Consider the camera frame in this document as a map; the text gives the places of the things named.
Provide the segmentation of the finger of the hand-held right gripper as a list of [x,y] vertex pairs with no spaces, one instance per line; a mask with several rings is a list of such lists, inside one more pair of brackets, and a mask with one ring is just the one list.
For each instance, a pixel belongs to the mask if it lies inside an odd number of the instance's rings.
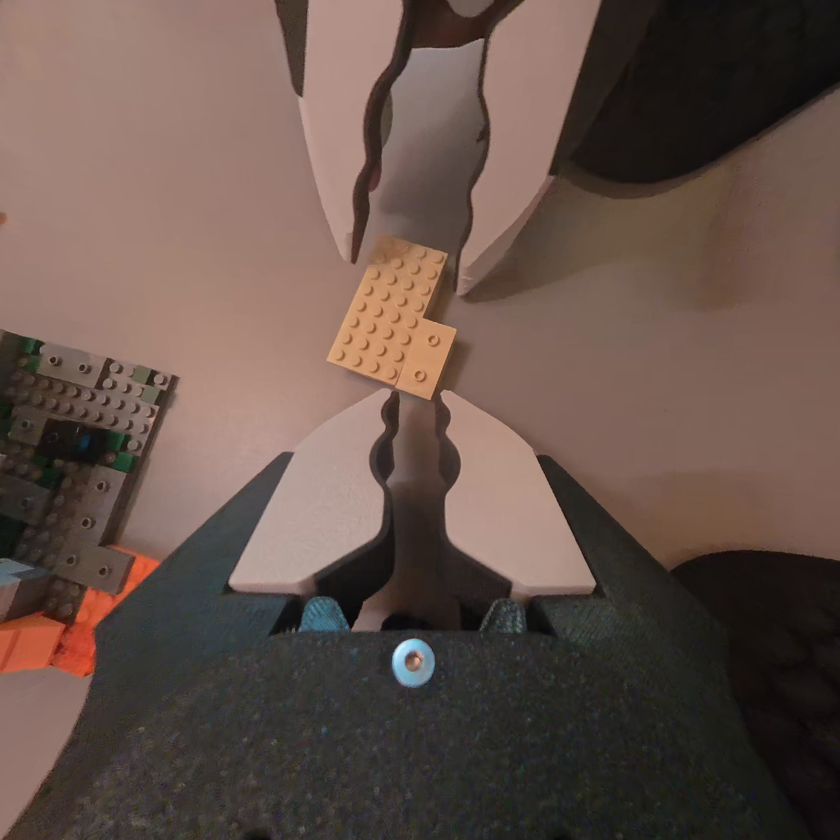
[[599,1],[526,1],[492,29],[480,74],[487,147],[469,195],[456,293],[500,264],[554,177],[550,167]]
[[311,168],[339,254],[354,263],[385,96],[405,64],[405,3],[311,1],[303,44],[298,101]]

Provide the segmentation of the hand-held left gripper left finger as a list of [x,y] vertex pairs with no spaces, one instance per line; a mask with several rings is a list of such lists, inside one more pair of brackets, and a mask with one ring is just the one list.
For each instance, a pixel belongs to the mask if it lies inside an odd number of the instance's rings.
[[359,616],[394,570],[387,480],[399,402],[378,390],[299,444],[228,579],[232,590],[327,596]]

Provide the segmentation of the tan toy plate assembly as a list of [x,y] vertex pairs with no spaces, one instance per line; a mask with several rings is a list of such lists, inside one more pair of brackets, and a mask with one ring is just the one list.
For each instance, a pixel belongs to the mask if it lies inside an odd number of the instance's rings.
[[396,389],[415,328],[435,322],[429,314],[447,261],[444,251],[378,237],[327,362]]

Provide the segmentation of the tan two-stud toy plate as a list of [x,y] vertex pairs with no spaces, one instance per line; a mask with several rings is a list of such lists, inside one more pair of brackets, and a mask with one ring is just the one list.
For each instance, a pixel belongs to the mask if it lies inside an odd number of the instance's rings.
[[395,388],[432,400],[456,334],[456,329],[446,324],[421,320],[412,334]]

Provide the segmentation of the grey toy brick castle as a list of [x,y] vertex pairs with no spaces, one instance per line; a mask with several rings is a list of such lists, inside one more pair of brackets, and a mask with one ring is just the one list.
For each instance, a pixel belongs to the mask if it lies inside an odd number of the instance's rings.
[[177,382],[2,331],[2,674],[91,675],[97,625],[159,565],[115,541]]

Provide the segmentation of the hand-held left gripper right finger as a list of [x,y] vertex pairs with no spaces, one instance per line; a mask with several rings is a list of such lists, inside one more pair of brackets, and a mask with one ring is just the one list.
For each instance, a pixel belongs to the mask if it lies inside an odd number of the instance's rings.
[[459,601],[590,595],[596,582],[532,447],[451,391],[436,399],[438,571]]

